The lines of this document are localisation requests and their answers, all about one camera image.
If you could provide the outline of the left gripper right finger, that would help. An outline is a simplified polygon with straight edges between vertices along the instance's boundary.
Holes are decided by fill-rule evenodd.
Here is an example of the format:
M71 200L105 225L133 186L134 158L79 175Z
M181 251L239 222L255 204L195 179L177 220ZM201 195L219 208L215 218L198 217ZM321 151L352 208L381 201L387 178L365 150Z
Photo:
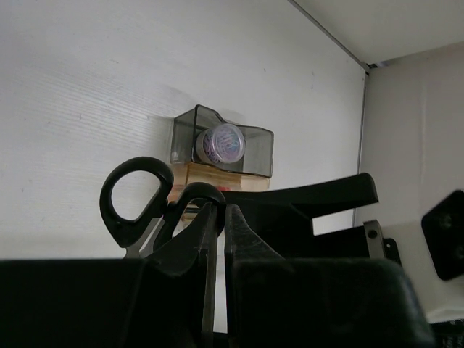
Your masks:
M385 259L285 258L225 211L232 347L433 347L403 269Z

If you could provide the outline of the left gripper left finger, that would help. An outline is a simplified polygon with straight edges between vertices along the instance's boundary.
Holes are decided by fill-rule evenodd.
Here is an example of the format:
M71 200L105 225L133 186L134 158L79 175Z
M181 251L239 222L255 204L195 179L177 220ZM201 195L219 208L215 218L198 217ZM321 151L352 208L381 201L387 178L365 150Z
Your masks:
M211 347L214 207L146 259L5 260L3 347Z

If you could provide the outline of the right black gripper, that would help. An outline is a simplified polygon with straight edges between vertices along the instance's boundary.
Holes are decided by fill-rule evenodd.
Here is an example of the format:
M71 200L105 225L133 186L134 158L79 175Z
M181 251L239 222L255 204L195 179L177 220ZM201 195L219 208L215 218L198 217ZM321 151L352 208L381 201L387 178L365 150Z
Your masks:
M361 173L333 181L274 191L226 191L250 228L268 232L268 244L285 258L371 258L399 261L394 239L377 220L315 235L312 220L378 202L373 177Z

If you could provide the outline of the small clear clip jar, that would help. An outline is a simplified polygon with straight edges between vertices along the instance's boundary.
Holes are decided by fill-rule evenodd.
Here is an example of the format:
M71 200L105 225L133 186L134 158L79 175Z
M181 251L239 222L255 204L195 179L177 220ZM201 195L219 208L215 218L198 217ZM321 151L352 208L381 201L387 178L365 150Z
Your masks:
M232 164L244 156L246 141L240 129L230 123L223 123L203 130L195 142L198 158L208 164Z

